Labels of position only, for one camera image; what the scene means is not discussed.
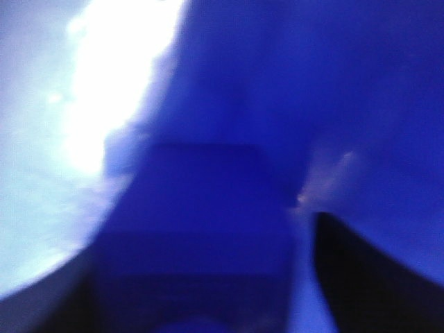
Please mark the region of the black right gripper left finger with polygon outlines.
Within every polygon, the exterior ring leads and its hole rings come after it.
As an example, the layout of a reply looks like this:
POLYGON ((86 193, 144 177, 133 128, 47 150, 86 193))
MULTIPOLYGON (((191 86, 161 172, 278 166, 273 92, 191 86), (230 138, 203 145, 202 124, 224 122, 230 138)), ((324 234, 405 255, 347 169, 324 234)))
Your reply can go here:
POLYGON ((1 296, 1 331, 31 332, 42 324, 92 271, 92 258, 88 246, 1 296))

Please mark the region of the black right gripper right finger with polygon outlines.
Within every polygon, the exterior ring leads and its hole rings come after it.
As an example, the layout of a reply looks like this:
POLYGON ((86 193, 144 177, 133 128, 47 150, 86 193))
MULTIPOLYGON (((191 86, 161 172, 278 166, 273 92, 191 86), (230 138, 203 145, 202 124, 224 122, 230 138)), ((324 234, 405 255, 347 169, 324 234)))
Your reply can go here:
POLYGON ((327 212, 316 215, 314 266, 340 332, 443 331, 443 287, 327 212))

